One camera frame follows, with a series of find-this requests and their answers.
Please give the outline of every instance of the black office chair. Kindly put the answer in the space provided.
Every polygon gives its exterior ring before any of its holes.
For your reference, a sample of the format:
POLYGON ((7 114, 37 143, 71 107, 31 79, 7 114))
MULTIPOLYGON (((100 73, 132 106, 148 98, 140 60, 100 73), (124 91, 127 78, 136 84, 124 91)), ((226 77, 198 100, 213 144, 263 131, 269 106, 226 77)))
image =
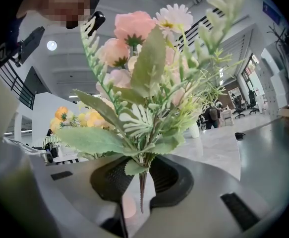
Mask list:
POLYGON ((255 101, 255 94, 253 91, 249 91, 249 99, 250 99, 250 105, 249 107, 252 109, 249 113, 249 115, 254 112, 255 114, 257 113, 256 108, 254 107, 256 105, 256 101, 255 101))
POLYGON ((235 110, 238 113, 238 115, 235 117, 235 119, 236 118, 240 118, 241 116, 245 117, 245 114, 241 113, 241 112, 243 112, 242 105, 241 105, 241 98, 235 98, 233 100, 233 102, 234 102, 234 105, 235 105, 235 110))

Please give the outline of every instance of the flower bouquet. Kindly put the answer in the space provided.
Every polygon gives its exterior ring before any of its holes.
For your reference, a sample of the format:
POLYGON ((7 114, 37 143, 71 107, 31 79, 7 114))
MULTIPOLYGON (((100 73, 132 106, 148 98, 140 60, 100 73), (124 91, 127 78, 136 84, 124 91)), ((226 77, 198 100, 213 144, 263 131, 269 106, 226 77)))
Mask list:
POLYGON ((220 63, 230 56, 221 57, 222 50, 218 47, 242 0, 207 1, 225 15, 219 17, 212 9, 206 10, 212 28, 199 23, 193 53, 185 36, 193 17, 184 5, 168 5, 153 19, 142 11, 117 15, 117 39, 109 39, 98 50, 99 37, 94 41, 96 32, 90 37, 87 34, 95 19, 81 27, 87 61, 104 99, 79 90, 74 92, 110 129, 103 129, 97 122, 88 125, 91 114, 87 118, 85 114, 77 118, 80 126, 72 124, 66 129, 56 129, 55 133, 86 154, 115 152, 129 156, 124 170, 127 175, 139 174, 141 203, 154 158, 171 153, 182 144, 182 133, 196 122, 194 112, 224 89, 213 82, 222 71, 220 63), (178 34, 183 39, 182 50, 174 41, 178 34), (108 65, 120 69, 107 73, 108 65))

